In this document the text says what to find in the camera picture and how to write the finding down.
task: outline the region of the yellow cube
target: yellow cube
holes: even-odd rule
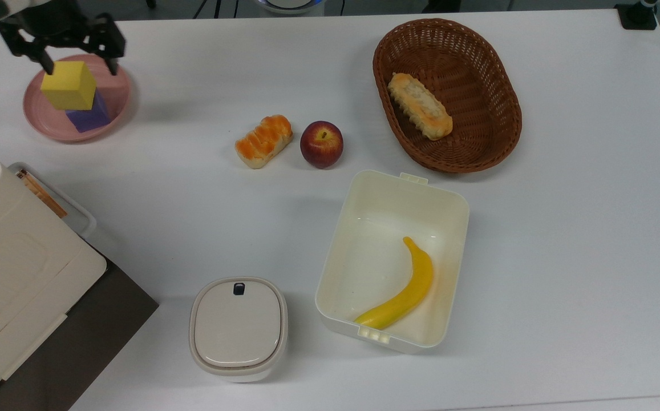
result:
[[[41,91],[56,110],[90,110],[97,81],[84,62],[54,62],[54,73],[43,76]]]

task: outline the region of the banana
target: banana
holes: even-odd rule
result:
[[[392,299],[361,314],[355,319],[356,323],[382,330],[410,313],[426,297],[431,288],[431,281],[434,280],[434,265],[431,263],[431,257],[424,250],[419,249],[410,237],[403,237],[403,244],[411,252],[414,269],[411,281]]]

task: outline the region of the wicker basket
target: wicker basket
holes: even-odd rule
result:
[[[520,139],[520,104],[492,46],[440,18],[409,21],[381,40],[373,71],[390,127],[414,161],[435,171],[473,172],[499,164]],[[431,141],[388,94],[395,72],[418,78],[444,104],[454,130]]]

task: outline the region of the white appliance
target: white appliance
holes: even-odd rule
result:
[[[262,17],[321,17],[326,0],[254,0]]]
[[[0,164],[0,381],[105,270],[105,259]]]

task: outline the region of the plastic bin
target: plastic bin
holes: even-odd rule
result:
[[[315,304],[322,322],[337,333],[416,353],[447,333],[461,266],[469,205],[457,193],[427,179],[362,171],[354,178],[335,229]],[[353,322],[391,297],[411,278],[411,237],[434,263],[434,283],[416,309],[376,330]]]

